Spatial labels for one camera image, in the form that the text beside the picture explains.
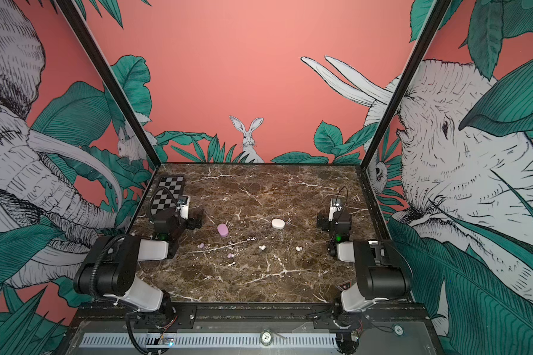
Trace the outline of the purple earbuds charging case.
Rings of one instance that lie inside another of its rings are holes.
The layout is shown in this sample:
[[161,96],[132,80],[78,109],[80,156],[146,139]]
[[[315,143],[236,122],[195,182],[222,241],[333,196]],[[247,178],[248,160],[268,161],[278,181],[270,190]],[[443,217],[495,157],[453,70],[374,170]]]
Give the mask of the purple earbuds charging case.
[[221,223],[217,226],[217,231],[222,238],[229,236],[229,229],[225,223]]

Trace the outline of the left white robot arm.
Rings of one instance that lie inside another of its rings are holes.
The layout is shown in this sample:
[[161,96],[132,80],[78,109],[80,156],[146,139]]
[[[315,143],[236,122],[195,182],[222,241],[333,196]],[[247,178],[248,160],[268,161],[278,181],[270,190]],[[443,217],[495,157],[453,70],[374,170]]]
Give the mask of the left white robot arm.
[[131,234],[98,238],[76,272],[74,291],[136,312],[172,314],[174,308],[169,294],[141,280],[136,269],[140,262],[173,259],[180,236],[186,230],[200,229],[203,214],[202,208],[194,210],[186,219],[176,213],[157,213],[154,226],[161,239]]

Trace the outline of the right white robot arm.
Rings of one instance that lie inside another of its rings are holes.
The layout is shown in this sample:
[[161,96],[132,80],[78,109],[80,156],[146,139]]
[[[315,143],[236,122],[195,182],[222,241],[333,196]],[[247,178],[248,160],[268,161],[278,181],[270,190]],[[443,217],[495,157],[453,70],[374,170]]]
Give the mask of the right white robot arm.
[[318,215],[316,225],[329,233],[330,256],[351,263],[355,269],[352,285],[340,295],[343,312],[361,313],[376,303],[409,295],[412,272],[392,241],[352,241],[352,217],[343,209],[335,210],[330,217]]

